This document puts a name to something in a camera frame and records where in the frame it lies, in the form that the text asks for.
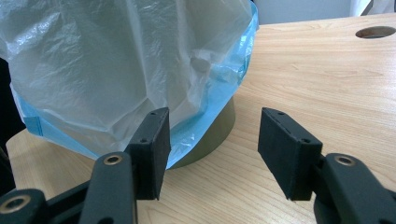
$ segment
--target wood grain surface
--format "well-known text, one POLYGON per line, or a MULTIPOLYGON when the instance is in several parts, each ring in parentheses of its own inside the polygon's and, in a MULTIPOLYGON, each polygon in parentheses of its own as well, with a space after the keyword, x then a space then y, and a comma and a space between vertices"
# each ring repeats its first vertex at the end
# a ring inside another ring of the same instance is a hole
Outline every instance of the wood grain surface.
MULTIPOLYGON (((286 200, 257 152, 263 106, 297 120, 323 154, 359 158, 396 190, 396 35, 355 36, 384 25, 395 26, 396 14, 261 26, 229 137, 166 171, 161 199, 138 202, 140 223, 315 223, 313 202, 286 200)), ((7 147, 18 189, 51 198, 90 178, 93 161, 26 131, 7 147)))

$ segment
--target black fabric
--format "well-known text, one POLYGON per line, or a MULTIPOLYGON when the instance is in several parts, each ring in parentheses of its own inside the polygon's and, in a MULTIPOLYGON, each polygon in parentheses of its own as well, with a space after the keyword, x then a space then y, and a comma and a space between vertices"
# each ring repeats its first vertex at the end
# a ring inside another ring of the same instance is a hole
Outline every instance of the black fabric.
POLYGON ((25 128, 21 122, 9 87, 8 63, 0 59, 0 196, 15 189, 14 177, 7 158, 6 142, 25 128))

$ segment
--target plastic bag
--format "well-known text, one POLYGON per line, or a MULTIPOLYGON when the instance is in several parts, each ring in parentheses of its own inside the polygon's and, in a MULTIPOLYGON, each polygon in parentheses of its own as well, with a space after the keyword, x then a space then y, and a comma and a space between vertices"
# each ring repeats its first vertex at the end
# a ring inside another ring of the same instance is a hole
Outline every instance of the plastic bag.
POLYGON ((246 51, 229 77, 217 70, 251 47, 241 38, 251 22, 246 0, 2 1, 0 57, 29 132, 94 159, 124 150, 143 117, 168 106, 181 130, 169 167, 207 130, 188 126, 210 125, 198 118, 212 110, 211 80, 232 86, 228 99, 242 80, 246 51))

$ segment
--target black object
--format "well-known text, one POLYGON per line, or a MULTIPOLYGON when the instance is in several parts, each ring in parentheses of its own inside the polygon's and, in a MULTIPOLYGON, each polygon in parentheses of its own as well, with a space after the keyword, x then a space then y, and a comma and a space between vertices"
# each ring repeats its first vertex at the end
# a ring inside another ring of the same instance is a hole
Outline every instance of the black object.
POLYGON ((95 162, 90 181, 48 201, 38 189, 4 195, 0 223, 137 223, 136 200, 159 198, 169 153, 169 110, 151 111, 124 152, 95 162))
POLYGON ((396 223, 395 192, 358 159, 320 155, 319 140, 287 114, 262 109, 259 152, 288 199, 309 201, 318 223, 396 223))
POLYGON ((6 142, 25 128, 12 97, 8 63, 0 59, 0 196, 15 189, 6 142))

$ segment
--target olive green container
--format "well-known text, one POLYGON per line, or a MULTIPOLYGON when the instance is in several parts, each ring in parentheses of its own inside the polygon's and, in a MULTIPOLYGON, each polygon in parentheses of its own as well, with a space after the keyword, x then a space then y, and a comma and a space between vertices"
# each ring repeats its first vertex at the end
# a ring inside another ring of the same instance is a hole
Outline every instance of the olive green container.
POLYGON ((221 110, 198 144, 170 169, 189 165, 214 151, 228 136, 235 124, 233 98, 221 110))

